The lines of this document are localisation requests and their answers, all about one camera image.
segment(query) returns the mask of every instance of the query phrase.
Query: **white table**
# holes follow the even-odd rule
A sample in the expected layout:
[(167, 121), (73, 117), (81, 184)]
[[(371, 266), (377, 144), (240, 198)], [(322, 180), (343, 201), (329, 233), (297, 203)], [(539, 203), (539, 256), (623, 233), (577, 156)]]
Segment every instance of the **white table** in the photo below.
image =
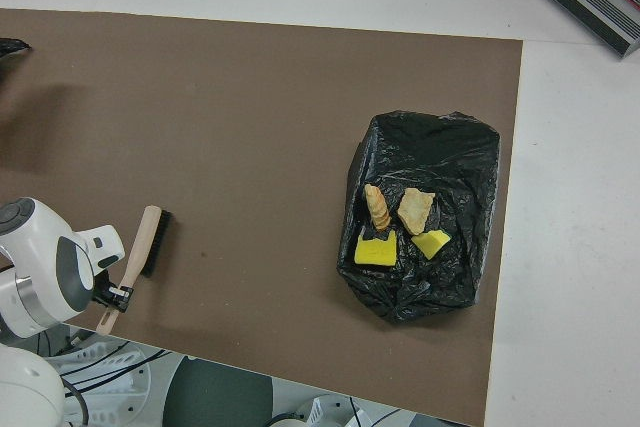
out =
[(640, 109), (632, 86), (640, 53), (620, 62), (550, 0), (0, 0), (0, 7), (524, 39), (486, 425), (637, 423)]

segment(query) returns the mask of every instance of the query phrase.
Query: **yellow sponge piece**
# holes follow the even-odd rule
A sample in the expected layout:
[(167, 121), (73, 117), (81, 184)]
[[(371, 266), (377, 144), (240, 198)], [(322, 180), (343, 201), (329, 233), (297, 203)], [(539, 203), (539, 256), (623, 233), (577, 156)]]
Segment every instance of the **yellow sponge piece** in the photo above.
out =
[(356, 245), (356, 255), (353, 260), (356, 264), (393, 267), (396, 265), (396, 249), (396, 233), (393, 230), (389, 232), (389, 238), (387, 240), (364, 240), (362, 235), (360, 235), (358, 237), (358, 245)]
[(442, 230), (430, 230), (411, 237), (411, 241), (418, 246), (425, 257), (429, 260), (440, 251), (440, 249), (451, 240), (451, 237)]

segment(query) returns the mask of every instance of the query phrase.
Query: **wooden brush handle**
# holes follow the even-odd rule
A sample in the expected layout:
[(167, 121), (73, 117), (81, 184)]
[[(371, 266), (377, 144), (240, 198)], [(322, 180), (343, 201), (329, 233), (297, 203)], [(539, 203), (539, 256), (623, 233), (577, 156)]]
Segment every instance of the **wooden brush handle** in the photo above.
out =
[[(138, 279), (149, 256), (149, 250), (151, 250), (153, 238), (158, 230), (158, 222), (160, 221), (161, 214), (162, 209), (160, 207), (156, 207), (155, 205), (145, 207), (142, 220), (140, 221), (140, 227), (138, 227), (138, 233), (136, 234), (133, 247), (131, 247), (131, 252), (129, 253), (127, 268), (120, 281), (120, 288), (133, 287), (133, 284), (135, 284)], [(96, 332), (100, 335), (109, 335), (113, 329), (113, 325), (118, 319), (118, 315), (120, 315), (118, 309), (108, 307), (96, 327)]]

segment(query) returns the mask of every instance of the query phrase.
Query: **brown paper sheet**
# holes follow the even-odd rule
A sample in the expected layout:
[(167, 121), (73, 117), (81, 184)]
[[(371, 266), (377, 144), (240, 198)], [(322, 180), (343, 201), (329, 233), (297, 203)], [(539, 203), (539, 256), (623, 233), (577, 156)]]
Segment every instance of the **brown paper sheet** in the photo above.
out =
[[(116, 335), (482, 424), (521, 42), (11, 10), (0, 36), (34, 47), (0, 92), (0, 200), (111, 223), (127, 250), (145, 205), (175, 215)], [(351, 158), (396, 109), (502, 136), (480, 303), (402, 326), (335, 270)]]

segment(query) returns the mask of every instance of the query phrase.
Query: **brush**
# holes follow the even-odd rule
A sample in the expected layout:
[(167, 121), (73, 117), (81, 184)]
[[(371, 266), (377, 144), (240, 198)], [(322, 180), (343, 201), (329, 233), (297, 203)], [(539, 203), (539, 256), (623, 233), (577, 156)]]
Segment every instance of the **brush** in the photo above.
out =
[[(153, 273), (160, 251), (160, 244), (170, 219), (171, 213), (162, 210), (160, 207), (155, 205), (145, 207), (119, 289), (123, 287), (132, 288), (140, 274), (149, 277)], [(96, 332), (100, 335), (109, 335), (118, 319), (118, 315), (120, 315), (118, 309), (107, 307), (96, 327)]]

